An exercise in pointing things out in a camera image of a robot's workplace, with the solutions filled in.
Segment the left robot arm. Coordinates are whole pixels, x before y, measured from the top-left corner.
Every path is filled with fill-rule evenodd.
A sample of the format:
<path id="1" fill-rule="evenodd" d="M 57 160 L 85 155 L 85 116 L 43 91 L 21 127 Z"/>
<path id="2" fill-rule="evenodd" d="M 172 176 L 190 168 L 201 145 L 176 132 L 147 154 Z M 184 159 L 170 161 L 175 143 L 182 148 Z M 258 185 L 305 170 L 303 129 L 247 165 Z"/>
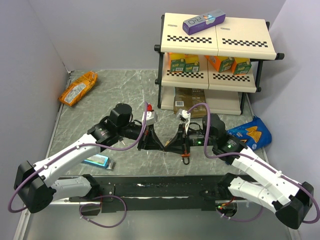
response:
<path id="1" fill-rule="evenodd" d="M 69 169 L 82 161 L 103 152 L 114 150 L 121 138 L 134 140 L 123 151 L 142 142 L 158 120 L 156 112 L 148 103 L 144 104 L 141 124 L 132 121 L 132 108 L 126 103 L 117 104 L 110 114 L 92 126 L 87 133 L 60 152 L 31 164 L 21 163 L 17 168 L 14 195 L 19 196 L 30 213 L 38 213 L 51 202 L 69 197 L 95 200 L 100 185 L 89 174 L 76 178 L 60 179 Z"/>

